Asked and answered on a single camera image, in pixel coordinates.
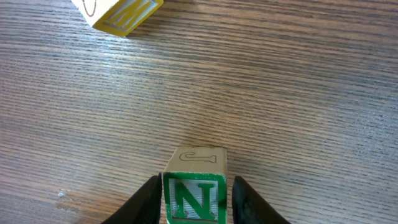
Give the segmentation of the green N block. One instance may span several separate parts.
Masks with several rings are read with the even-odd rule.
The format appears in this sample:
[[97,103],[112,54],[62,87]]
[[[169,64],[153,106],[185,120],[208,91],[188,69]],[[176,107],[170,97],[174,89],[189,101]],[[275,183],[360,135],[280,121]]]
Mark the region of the green N block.
[[167,223],[226,224],[226,176],[226,149],[178,147],[163,173]]

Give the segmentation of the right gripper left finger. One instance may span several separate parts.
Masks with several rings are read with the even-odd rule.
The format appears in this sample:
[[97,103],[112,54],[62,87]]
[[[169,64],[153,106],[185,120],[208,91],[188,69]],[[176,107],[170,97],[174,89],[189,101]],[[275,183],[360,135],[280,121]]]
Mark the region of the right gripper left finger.
[[101,224],[159,224],[161,200],[162,174],[158,174]]

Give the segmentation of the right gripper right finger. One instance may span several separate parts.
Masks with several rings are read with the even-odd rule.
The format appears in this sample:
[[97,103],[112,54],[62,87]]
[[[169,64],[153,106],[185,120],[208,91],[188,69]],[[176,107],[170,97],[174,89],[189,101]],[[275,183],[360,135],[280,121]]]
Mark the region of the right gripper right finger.
[[234,224],[290,224],[241,176],[234,178],[232,208]]

